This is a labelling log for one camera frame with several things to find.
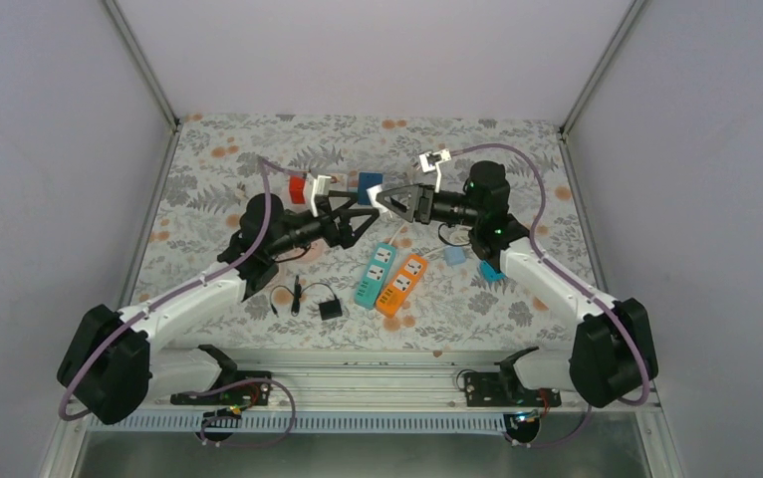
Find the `blue cube socket adapter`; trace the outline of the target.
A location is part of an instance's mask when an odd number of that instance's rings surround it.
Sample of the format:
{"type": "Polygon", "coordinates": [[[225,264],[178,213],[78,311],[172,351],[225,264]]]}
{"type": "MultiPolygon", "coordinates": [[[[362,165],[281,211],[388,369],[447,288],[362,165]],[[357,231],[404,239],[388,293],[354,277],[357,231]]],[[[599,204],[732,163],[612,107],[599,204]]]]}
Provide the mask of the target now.
{"type": "Polygon", "coordinates": [[[368,190],[383,183],[383,174],[379,172],[360,172],[358,174],[358,204],[371,205],[370,194],[368,190]]]}

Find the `red cube socket adapter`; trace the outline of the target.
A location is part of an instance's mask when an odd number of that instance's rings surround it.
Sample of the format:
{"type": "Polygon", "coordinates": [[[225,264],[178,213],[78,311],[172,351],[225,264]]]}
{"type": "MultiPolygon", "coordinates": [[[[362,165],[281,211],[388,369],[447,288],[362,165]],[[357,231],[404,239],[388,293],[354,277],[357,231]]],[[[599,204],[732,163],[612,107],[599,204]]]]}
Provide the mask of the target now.
{"type": "Polygon", "coordinates": [[[292,175],[289,179],[288,194],[292,204],[305,205],[307,203],[306,198],[306,186],[308,181],[305,175],[292,175]]]}

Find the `teal power strip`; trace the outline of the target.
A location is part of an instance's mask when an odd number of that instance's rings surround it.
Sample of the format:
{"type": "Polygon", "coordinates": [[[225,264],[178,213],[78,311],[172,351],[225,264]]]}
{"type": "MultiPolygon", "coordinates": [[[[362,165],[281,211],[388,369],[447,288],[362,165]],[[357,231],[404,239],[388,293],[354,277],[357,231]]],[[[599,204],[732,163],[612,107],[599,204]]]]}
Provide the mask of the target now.
{"type": "Polygon", "coordinates": [[[397,248],[388,243],[377,245],[357,285],[354,294],[356,305],[367,310],[375,307],[396,254],[397,248]]]}

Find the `orange power strip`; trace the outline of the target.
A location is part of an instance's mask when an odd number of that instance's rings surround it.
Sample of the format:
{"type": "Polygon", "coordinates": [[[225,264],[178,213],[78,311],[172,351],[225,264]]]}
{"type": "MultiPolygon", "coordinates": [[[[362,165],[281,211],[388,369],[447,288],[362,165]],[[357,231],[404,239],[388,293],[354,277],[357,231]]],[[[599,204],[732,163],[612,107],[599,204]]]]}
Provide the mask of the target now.
{"type": "Polygon", "coordinates": [[[392,275],[376,301],[376,310],[386,317],[394,316],[414,290],[428,268],[428,261],[409,254],[392,275]]]}

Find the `white cube socket adapter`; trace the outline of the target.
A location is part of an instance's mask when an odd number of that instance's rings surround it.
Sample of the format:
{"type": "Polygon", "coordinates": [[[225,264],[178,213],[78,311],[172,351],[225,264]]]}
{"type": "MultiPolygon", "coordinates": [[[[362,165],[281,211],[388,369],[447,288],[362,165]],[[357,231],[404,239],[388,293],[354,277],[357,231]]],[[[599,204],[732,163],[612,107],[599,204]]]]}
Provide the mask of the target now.
{"type": "Polygon", "coordinates": [[[349,176],[345,173],[332,173],[329,189],[331,191],[349,191],[349,176]]]}

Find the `light blue small adapter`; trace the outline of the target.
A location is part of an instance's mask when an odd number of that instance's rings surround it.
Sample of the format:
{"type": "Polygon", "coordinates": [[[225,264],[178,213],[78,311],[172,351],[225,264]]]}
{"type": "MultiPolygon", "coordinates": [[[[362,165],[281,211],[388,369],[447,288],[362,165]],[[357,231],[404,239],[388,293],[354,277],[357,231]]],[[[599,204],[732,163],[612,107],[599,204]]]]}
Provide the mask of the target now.
{"type": "Polygon", "coordinates": [[[466,262],[466,254],[461,246],[446,246],[443,249],[444,262],[449,267],[461,265],[466,262]]]}

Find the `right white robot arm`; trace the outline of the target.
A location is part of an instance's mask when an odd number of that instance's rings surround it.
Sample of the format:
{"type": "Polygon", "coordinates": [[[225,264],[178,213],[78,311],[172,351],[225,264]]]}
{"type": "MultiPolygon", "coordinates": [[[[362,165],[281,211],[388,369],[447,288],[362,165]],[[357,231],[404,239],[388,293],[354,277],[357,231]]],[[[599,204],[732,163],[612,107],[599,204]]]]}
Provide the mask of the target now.
{"type": "Polygon", "coordinates": [[[535,346],[514,355],[498,380],[506,402],[522,405],[537,389],[557,389],[597,408],[627,402],[635,390],[634,402],[643,403],[658,375],[646,308],[598,290],[555,261],[510,213],[510,192],[505,167],[484,160],[470,167],[459,192],[412,184],[371,197],[407,222],[468,227],[475,255],[544,303],[572,333],[569,347],[535,346]]]}

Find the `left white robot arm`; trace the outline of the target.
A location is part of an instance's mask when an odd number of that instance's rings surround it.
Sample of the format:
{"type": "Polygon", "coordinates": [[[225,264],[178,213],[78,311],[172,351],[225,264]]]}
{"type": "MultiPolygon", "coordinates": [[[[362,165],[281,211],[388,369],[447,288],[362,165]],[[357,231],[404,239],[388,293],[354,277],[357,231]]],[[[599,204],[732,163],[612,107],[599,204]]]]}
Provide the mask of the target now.
{"type": "Polygon", "coordinates": [[[65,389],[60,418],[122,421],[165,378],[158,359],[168,343],[262,291],[278,273],[281,255],[318,240],[349,249],[380,215],[359,206],[350,192],[318,196],[303,212],[285,209],[273,193],[253,196],[228,246],[197,276],[135,306],[85,312],[56,373],[65,389]]]}

